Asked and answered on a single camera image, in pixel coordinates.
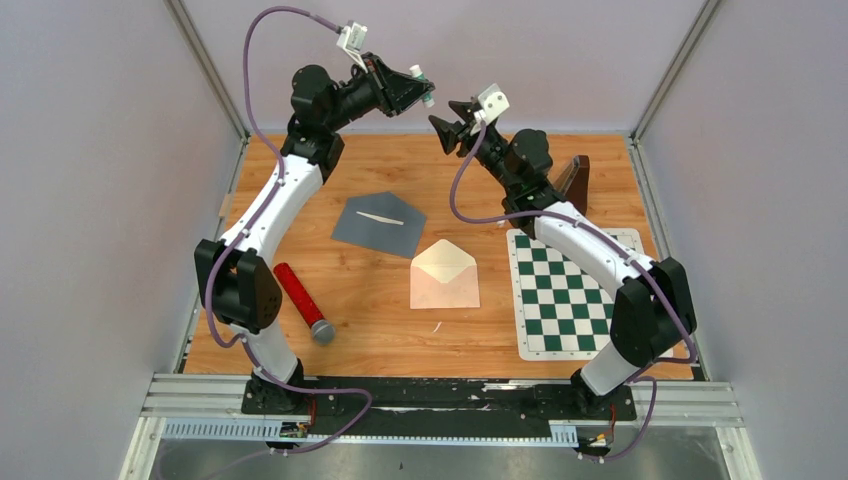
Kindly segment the cream pink envelope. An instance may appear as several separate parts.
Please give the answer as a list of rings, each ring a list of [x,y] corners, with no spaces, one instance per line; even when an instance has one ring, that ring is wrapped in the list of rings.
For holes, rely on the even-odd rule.
[[[454,243],[440,239],[410,264],[410,308],[480,308],[477,262]]]

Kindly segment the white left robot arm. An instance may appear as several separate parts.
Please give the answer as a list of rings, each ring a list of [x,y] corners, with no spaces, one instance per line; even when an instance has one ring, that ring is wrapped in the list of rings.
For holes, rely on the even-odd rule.
[[[340,130],[377,110],[398,116],[427,103],[435,85],[420,65],[390,68],[373,53],[362,55],[347,81],[335,81],[319,65],[292,78],[293,114],[277,164],[258,196],[217,240],[194,250],[196,273],[213,340],[222,348],[240,345],[252,377],[269,386],[268,400],[283,413],[306,400],[301,360],[278,321],[284,296],[271,262],[286,232],[308,200],[327,182],[344,149]]]

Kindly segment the grey envelope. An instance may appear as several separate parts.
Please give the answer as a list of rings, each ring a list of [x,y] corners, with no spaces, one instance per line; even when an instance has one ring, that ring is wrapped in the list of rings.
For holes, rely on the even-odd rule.
[[[403,220],[404,226],[388,225],[357,215],[363,211]],[[346,244],[413,258],[427,217],[395,194],[379,193],[350,197],[333,229],[331,238]]]

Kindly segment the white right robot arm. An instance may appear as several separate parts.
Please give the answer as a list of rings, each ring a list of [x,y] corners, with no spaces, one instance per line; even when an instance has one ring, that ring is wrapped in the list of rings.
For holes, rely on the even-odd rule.
[[[473,160],[504,189],[502,219],[530,238],[559,251],[588,273],[613,299],[611,340],[571,377],[571,403],[584,417],[596,417],[611,403],[611,392],[634,380],[665,352],[684,343],[691,363],[698,357],[691,337],[697,329],[684,266],[672,257],[655,261],[624,247],[594,225],[548,178],[553,166],[545,132],[523,129],[506,139],[496,118],[477,101],[452,101],[458,120],[428,120],[447,155]]]

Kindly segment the green white glue stick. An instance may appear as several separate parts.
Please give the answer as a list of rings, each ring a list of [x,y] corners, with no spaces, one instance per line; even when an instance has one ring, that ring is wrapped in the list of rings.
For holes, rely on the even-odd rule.
[[[432,108],[435,105],[435,101],[432,96],[432,91],[435,89],[434,84],[426,78],[419,64],[412,65],[409,68],[409,71],[410,75],[415,78],[423,88],[420,96],[421,103],[426,108]]]

